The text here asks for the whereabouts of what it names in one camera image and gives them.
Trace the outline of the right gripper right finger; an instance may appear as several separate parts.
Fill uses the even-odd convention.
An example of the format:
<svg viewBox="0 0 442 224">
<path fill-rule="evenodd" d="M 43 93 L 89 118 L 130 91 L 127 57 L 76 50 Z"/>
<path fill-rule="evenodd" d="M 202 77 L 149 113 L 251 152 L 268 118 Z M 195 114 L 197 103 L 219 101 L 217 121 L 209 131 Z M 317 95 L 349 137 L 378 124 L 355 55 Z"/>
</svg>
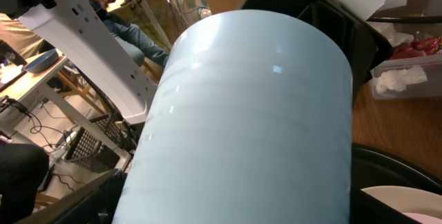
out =
<svg viewBox="0 0 442 224">
<path fill-rule="evenodd" d="M 350 191 L 351 224 L 413 224 L 413 219 L 360 189 Z"/>
</svg>

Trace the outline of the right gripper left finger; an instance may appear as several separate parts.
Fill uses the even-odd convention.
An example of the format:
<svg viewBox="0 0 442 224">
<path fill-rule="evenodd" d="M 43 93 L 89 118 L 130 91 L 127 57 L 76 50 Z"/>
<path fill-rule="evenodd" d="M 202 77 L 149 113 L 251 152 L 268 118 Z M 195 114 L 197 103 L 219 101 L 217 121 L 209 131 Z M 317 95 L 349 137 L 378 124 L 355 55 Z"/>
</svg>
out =
<svg viewBox="0 0 442 224">
<path fill-rule="evenodd" d="M 18 224 L 111 224 L 126 174 L 112 169 Z"/>
</svg>

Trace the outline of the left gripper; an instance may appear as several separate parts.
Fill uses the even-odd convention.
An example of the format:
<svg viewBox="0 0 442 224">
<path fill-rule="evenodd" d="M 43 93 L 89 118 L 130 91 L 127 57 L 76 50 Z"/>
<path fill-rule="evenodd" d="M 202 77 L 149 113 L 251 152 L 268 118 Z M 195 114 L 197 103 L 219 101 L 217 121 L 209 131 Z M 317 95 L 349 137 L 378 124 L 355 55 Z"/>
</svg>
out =
<svg viewBox="0 0 442 224">
<path fill-rule="evenodd" d="M 337 0 L 246 0 L 243 9 L 278 12 L 319 29 L 344 52 L 353 72 L 353 98 L 370 70 L 393 53 L 387 38 Z"/>
</svg>

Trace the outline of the small pink plate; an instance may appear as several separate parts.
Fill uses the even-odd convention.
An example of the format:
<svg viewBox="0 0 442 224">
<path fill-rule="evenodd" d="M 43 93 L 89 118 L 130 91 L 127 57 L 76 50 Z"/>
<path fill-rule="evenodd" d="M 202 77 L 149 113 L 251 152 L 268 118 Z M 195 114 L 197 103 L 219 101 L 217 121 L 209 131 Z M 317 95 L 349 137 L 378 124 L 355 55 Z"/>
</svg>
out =
<svg viewBox="0 0 442 224">
<path fill-rule="evenodd" d="M 404 213 L 404 215 L 422 224 L 442 224 L 442 220 L 440 218 L 436 218 L 426 214 Z"/>
</svg>

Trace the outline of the white napkin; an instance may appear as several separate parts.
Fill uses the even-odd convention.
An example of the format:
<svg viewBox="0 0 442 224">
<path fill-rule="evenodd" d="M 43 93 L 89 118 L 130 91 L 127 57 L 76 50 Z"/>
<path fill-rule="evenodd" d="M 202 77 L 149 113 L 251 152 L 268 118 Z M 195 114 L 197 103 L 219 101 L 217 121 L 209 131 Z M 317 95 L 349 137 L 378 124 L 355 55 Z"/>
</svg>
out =
<svg viewBox="0 0 442 224">
<path fill-rule="evenodd" d="M 403 43 L 410 43 L 414 40 L 414 36 L 406 33 L 397 32 L 394 24 L 369 22 L 369 25 L 382 34 L 393 46 L 399 46 Z"/>
</svg>

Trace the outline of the small white tissue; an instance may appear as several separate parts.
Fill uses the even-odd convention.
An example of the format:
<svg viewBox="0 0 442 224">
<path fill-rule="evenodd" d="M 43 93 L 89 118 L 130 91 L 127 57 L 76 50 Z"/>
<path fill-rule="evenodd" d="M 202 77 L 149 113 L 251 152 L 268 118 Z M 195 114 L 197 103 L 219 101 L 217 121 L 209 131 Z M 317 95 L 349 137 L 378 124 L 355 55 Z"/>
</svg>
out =
<svg viewBox="0 0 442 224">
<path fill-rule="evenodd" d="M 407 86 L 427 82 L 428 78 L 421 66 L 413 66 L 409 69 L 390 70 L 382 72 L 376 78 L 376 92 L 384 94 L 387 91 L 405 91 Z"/>
</svg>

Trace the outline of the blue cup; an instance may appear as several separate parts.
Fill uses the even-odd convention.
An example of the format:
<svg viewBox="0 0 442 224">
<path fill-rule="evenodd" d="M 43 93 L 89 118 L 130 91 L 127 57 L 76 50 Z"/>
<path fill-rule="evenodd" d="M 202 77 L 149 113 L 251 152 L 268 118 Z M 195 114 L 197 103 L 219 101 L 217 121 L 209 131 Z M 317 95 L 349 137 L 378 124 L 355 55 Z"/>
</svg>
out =
<svg viewBox="0 0 442 224">
<path fill-rule="evenodd" d="M 263 10 L 174 43 L 115 223 L 348 223 L 352 70 L 317 28 Z"/>
</svg>

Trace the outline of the red snack wrapper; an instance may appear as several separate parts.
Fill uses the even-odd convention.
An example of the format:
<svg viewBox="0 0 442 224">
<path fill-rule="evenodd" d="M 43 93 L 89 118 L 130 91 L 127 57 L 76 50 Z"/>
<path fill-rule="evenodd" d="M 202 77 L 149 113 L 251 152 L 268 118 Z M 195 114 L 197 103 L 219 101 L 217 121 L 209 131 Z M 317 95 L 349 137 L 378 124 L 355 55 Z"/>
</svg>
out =
<svg viewBox="0 0 442 224">
<path fill-rule="evenodd" d="M 441 54 L 441 36 L 430 37 L 423 41 L 412 41 L 396 49 L 390 60 Z"/>
</svg>

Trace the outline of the large beige plate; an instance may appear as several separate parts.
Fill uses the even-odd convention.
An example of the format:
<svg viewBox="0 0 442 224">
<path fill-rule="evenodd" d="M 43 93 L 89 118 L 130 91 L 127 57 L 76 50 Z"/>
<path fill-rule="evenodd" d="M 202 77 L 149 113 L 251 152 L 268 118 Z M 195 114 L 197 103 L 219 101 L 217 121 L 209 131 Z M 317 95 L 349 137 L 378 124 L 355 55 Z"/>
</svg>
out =
<svg viewBox="0 0 442 224">
<path fill-rule="evenodd" d="M 363 191 L 400 213 L 423 214 L 441 219 L 439 194 L 392 185 L 366 187 Z"/>
</svg>

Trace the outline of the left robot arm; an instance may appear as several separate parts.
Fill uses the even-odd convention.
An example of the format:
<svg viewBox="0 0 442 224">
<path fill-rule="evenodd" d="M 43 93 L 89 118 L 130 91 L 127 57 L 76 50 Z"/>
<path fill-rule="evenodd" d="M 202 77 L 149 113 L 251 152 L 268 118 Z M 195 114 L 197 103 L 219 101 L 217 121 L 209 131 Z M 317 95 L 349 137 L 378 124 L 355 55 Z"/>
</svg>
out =
<svg viewBox="0 0 442 224">
<path fill-rule="evenodd" d="M 1 0 L 1 11 L 67 55 L 132 124 L 163 115 L 233 122 L 247 111 L 349 120 L 370 70 L 392 54 L 388 40 L 332 0 L 289 14 L 255 5 L 185 30 L 157 86 L 138 75 L 88 0 Z"/>
</svg>

